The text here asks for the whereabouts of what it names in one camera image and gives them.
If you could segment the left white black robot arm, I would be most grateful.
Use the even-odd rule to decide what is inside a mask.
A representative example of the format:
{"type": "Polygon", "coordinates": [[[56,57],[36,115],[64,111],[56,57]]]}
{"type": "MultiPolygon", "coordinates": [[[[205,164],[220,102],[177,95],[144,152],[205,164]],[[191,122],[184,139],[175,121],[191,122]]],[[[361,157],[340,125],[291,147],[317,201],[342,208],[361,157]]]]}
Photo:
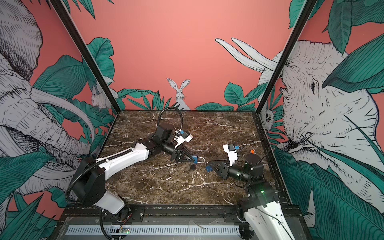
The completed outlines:
{"type": "Polygon", "coordinates": [[[65,199],[71,203],[70,194],[74,193],[78,202],[86,207],[97,207],[113,215],[127,214],[129,205],[123,198],[106,189],[106,181],[118,172],[136,163],[143,162],[161,152],[170,155],[176,162],[195,160],[190,151],[184,147],[193,139],[189,131],[173,131],[169,124],[158,125],[155,133],[140,139],[119,153],[81,162],[70,185],[65,192],[65,199]]]}

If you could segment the blue padlock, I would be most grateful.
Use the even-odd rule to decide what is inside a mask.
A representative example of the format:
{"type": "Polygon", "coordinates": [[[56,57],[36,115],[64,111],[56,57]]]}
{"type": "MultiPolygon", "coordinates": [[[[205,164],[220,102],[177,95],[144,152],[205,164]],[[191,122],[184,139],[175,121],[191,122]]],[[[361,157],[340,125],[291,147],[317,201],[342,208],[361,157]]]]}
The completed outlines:
{"type": "Polygon", "coordinates": [[[208,173],[213,171],[212,167],[210,167],[210,166],[206,166],[206,170],[208,173]]]}
{"type": "Polygon", "coordinates": [[[194,164],[203,164],[206,162],[205,158],[199,156],[192,156],[194,164]]]}

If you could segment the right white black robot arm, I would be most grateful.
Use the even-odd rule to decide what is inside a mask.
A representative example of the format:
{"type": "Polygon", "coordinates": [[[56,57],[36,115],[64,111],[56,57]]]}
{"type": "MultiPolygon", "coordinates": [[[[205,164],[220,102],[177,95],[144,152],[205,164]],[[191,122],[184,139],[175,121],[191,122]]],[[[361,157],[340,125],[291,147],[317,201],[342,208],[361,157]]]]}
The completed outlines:
{"type": "Polygon", "coordinates": [[[223,161],[211,161],[209,166],[222,179],[242,181],[248,197],[237,204],[237,215],[249,224],[259,240],[293,240],[295,237],[283,214],[280,200],[264,178],[262,158],[247,154],[243,166],[223,161]]]}

